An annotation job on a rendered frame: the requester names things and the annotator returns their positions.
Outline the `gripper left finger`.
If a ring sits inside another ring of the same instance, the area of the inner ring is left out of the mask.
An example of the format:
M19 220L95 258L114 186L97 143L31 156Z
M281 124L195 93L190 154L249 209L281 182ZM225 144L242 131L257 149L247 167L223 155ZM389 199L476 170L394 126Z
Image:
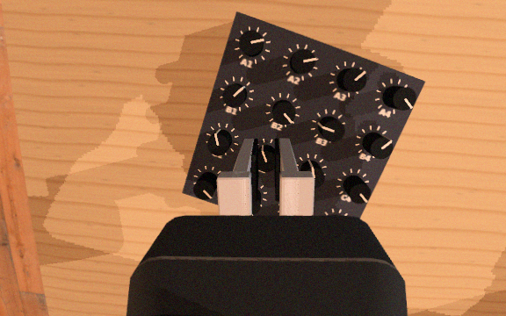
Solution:
M244 139L233 171L221 171L217 177L219 215L252 216L258 177L258 139Z

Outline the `black knob box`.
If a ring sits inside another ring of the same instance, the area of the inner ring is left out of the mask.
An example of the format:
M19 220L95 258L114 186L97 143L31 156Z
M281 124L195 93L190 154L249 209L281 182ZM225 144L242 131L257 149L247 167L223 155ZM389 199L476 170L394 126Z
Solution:
M218 205L219 173L258 139L252 216L279 216L275 139L289 139L314 216L361 218L424 84L237 11L182 193Z

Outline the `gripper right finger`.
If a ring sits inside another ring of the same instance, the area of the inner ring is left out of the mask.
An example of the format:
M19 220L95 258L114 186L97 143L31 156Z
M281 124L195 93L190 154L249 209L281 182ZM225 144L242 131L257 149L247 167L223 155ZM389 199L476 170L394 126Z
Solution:
M275 198L279 216L314 214L314 176L298 170L289 139L275 139Z

